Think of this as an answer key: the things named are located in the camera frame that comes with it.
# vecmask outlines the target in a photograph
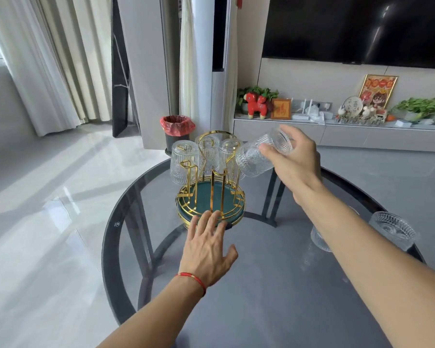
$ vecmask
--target hand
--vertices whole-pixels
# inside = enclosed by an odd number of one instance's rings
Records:
[[[191,219],[180,260],[179,272],[189,272],[197,276],[206,287],[219,281],[238,258],[235,245],[231,245],[227,255],[223,257],[222,243],[227,222],[220,222],[216,228],[220,212],[211,214],[211,211],[205,211],[200,221],[197,216]]]
[[[320,155],[316,143],[300,129],[284,124],[280,128],[294,140],[293,151],[289,155],[282,155],[268,144],[261,144],[259,150],[273,163],[280,180],[292,191],[299,204],[303,187],[315,188],[322,185]]]

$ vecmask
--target decorative plate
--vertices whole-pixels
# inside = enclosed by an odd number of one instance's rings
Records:
[[[359,96],[350,96],[345,100],[343,106],[347,112],[357,116],[362,111],[364,104]]]

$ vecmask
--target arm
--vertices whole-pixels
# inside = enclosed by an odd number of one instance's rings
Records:
[[[435,271],[394,246],[320,180],[315,143],[281,126],[296,143],[289,156],[261,152],[322,234],[342,269],[395,348],[435,347]]]
[[[238,257],[234,245],[222,256],[226,222],[216,228],[219,215],[220,211],[206,211],[199,222],[197,217],[192,219],[180,261],[179,272],[194,274],[206,287],[220,280]],[[98,348],[170,348],[202,296],[203,288],[196,280],[176,276]]]

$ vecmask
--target picture frame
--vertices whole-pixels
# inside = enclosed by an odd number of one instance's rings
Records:
[[[273,99],[274,109],[271,112],[272,120],[292,119],[292,99]]]
[[[398,76],[368,74],[359,94],[365,106],[385,109],[393,93]]]

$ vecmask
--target black tv screen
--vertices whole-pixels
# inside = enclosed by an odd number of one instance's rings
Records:
[[[435,0],[270,0],[262,56],[435,68]]]

